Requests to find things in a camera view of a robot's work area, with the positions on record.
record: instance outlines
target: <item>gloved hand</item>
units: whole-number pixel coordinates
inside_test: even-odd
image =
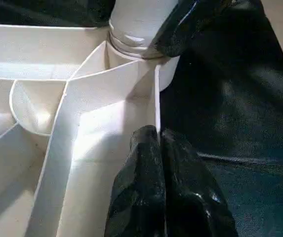
[[[216,180],[185,137],[168,129],[163,131],[161,150],[168,236],[238,236]]]
[[[164,237],[165,186],[157,131],[134,132],[115,178],[104,237]]]

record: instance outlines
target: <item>shiny black material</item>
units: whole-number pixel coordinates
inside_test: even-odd
[[[162,127],[204,157],[283,164],[283,52],[263,8],[237,3],[181,56]]]
[[[259,0],[198,34],[161,92],[162,128],[186,136],[240,237],[283,237],[283,52]]]
[[[216,180],[184,136],[165,130],[161,149],[168,236],[238,236]]]
[[[182,0],[162,25],[156,45],[164,55],[181,55],[232,0]]]
[[[115,178],[104,237],[163,237],[165,186],[156,128],[142,127]]]

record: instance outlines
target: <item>white pipe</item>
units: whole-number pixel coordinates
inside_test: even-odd
[[[152,41],[177,3],[178,0],[116,0],[110,19],[113,45],[129,56],[160,57]]]

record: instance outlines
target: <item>white plastic tray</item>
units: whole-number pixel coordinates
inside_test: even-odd
[[[0,25],[0,237],[102,237],[130,136],[160,130],[177,60],[125,56],[108,28]]]

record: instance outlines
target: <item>white plastic surface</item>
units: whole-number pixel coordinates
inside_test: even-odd
[[[158,58],[153,41],[179,0],[116,0],[110,19],[111,40],[124,54]]]
[[[0,237],[103,236],[131,134],[160,130],[170,61],[104,28],[0,26]]]

